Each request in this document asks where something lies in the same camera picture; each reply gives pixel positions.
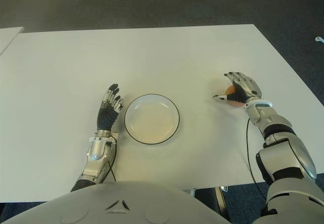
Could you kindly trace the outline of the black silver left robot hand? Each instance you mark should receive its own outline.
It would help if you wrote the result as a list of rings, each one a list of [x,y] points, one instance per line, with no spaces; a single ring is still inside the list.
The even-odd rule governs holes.
[[[97,115],[97,130],[111,130],[124,106],[123,99],[117,95],[118,92],[118,84],[112,84],[104,94]]]

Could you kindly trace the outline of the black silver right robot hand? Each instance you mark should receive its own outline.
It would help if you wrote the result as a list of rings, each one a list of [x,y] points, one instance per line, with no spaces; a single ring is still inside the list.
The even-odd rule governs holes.
[[[234,92],[225,95],[214,95],[214,99],[247,103],[262,98],[262,92],[252,78],[241,72],[232,71],[225,73],[224,76],[232,82]]]

